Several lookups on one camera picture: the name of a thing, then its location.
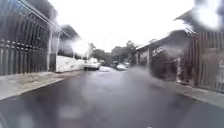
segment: road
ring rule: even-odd
[[[223,109],[140,77],[104,68],[2,100],[0,128],[224,127]]]

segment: fence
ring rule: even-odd
[[[224,33],[199,32],[193,38],[195,86],[224,92]]]
[[[18,0],[0,1],[0,75],[46,71],[51,26]]]

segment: railing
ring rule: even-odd
[[[47,71],[51,26],[21,1],[0,1],[0,75]]]

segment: street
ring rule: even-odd
[[[0,128],[221,128],[224,110],[110,68],[0,101]]]

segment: sidewalk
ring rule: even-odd
[[[145,68],[135,67],[130,69],[129,72],[132,74],[134,73],[135,77],[138,77],[141,80],[144,80],[148,83],[154,83],[155,86],[159,86],[224,109],[224,94],[222,93],[199,89],[190,85],[184,86],[177,82],[162,81],[153,77]]]
[[[82,70],[65,73],[41,72],[0,77],[0,100],[81,74]]]

